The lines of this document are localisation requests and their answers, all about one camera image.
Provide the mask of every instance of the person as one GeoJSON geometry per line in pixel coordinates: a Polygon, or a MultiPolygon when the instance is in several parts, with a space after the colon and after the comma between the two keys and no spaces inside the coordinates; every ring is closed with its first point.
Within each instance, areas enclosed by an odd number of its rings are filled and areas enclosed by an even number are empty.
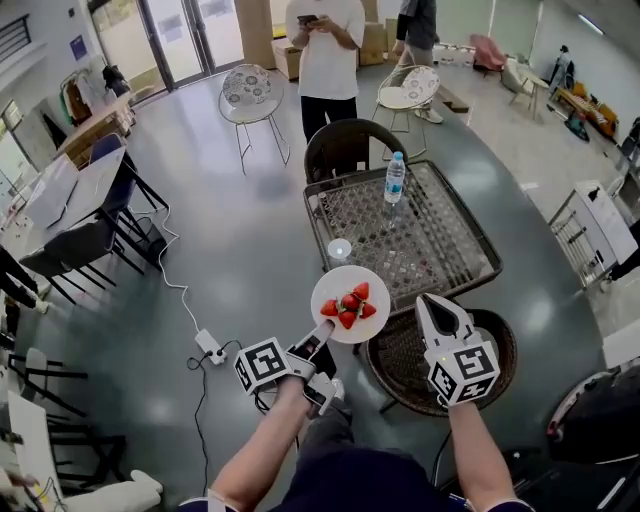
{"type": "Polygon", "coordinates": [[[640,160],[640,117],[636,117],[629,130],[629,135],[620,146],[620,159],[616,164],[616,169],[620,172],[625,171],[625,164],[629,162],[631,168],[638,166],[640,160]]]}
{"type": "Polygon", "coordinates": [[[567,74],[570,62],[571,57],[569,55],[569,48],[563,44],[560,48],[560,55],[558,56],[553,68],[553,73],[551,73],[551,83],[549,86],[551,96],[554,95],[558,87],[561,87],[562,84],[564,84],[564,77],[567,74]]]}
{"type": "MultiPolygon", "coordinates": [[[[296,472],[282,503],[272,512],[366,510],[463,510],[437,490],[408,454],[357,447],[344,387],[324,416],[314,419],[300,446],[296,472]]],[[[256,432],[222,468],[208,498],[183,504],[180,512],[254,510],[273,484],[298,435],[310,403],[304,383],[289,376],[279,382],[277,398],[256,432]]],[[[454,456],[466,498],[477,511],[525,512],[507,465],[473,403],[449,409],[454,456]]]]}
{"type": "MultiPolygon", "coordinates": [[[[438,42],[436,0],[403,0],[398,14],[396,43],[391,50],[400,60],[393,73],[402,77],[401,70],[409,66],[433,67],[433,47],[438,42]]],[[[414,112],[431,123],[442,123],[442,117],[431,105],[414,112]]]]}
{"type": "Polygon", "coordinates": [[[302,49],[299,94],[307,143],[329,121],[358,117],[356,51],[364,37],[360,0],[291,0],[285,14],[289,41],[302,49]],[[299,16],[315,15],[303,22],[299,16]]]}
{"type": "Polygon", "coordinates": [[[38,285],[31,279],[29,274],[13,259],[13,256],[0,245],[0,289],[3,290],[12,299],[21,302],[29,309],[35,309],[38,313],[45,314],[49,309],[49,303],[40,300],[38,293],[43,294],[44,291],[38,292],[38,285]],[[13,279],[14,277],[27,289],[18,286],[13,279]]]}

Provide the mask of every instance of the power strip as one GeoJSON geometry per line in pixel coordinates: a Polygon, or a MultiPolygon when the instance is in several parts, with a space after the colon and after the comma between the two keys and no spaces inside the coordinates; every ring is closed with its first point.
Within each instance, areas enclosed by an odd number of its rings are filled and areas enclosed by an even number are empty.
{"type": "Polygon", "coordinates": [[[209,350],[213,352],[212,356],[209,356],[211,362],[218,366],[224,363],[227,359],[227,353],[224,350],[220,349],[220,345],[218,342],[209,334],[209,331],[206,329],[202,329],[196,336],[196,343],[200,345],[202,351],[206,354],[209,350]]]}

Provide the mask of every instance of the plate of strawberries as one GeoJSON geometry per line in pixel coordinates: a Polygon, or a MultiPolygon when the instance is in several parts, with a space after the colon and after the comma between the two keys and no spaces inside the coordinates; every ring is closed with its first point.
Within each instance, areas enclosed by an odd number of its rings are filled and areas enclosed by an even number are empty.
{"type": "Polygon", "coordinates": [[[362,343],[387,323],[391,297],[382,279],[371,270],[348,265],[328,272],[311,294],[311,314],[316,324],[327,319],[336,324],[331,339],[362,343]]]}

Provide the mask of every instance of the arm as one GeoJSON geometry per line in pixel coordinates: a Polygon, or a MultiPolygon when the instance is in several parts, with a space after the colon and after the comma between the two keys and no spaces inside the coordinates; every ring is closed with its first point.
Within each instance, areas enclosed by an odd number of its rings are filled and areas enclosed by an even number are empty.
{"type": "Polygon", "coordinates": [[[460,485],[475,510],[484,512],[499,503],[516,500],[507,464],[475,404],[451,407],[449,421],[460,485]]]}
{"type": "Polygon", "coordinates": [[[343,28],[340,28],[328,16],[320,16],[318,21],[312,21],[309,26],[320,32],[330,33],[336,38],[338,44],[347,50],[357,50],[359,46],[355,43],[351,34],[343,28]]]}
{"type": "Polygon", "coordinates": [[[298,435],[311,404],[302,394],[304,382],[288,377],[255,434],[222,468],[211,489],[240,512],[253,510],[269,492],[298,435]]]}

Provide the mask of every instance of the glass door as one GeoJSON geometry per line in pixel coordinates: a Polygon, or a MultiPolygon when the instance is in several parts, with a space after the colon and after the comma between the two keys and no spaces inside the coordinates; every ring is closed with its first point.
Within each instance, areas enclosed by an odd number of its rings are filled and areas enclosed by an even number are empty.
{"type": "Polygon", "coordinates": [[[208,48],[218,71],[242,59],[242,39],[233,0],[191,0],[206,32],[208,48]]]}
{"type": "Polygon", "coordinates": [[[129,82],[134,102],[164,91],[168,77],[156,61],[136,0],[97,2],[90,9],[105,57],[129,82]]]}
{"type": "Polygon", "coordinates": [[[203,51],[202,33],[189,1],[145,1],[174,87],[210,75],[212,66],[203,51]]]}

